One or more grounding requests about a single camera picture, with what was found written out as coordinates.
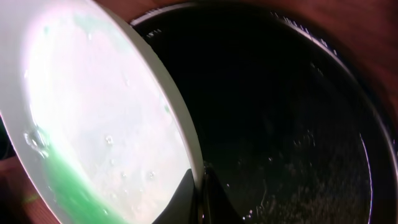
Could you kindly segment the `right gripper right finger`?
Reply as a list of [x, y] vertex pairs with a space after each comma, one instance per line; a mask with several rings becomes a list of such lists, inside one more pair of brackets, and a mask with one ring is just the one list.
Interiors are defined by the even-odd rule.
[[220, 181], [211, 167], [205, 168], [203, 176], [202, 205], [204, 223], [243, 224], [229, 201]]

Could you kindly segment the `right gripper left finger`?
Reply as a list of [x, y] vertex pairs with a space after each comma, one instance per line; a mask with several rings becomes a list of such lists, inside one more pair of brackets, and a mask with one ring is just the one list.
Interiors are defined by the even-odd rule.
[[188, 169], [170, 202], [153, 224], [192, 224], [197, 222], [197, 192], [192, 170]]

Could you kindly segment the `mint green plate bottom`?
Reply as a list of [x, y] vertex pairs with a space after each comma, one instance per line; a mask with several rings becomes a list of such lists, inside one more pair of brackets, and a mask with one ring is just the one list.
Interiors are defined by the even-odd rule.
[[153, 223], [203, 160], [151, 46], [94, 1], [1, 2], [1, 118], [61, 223]]

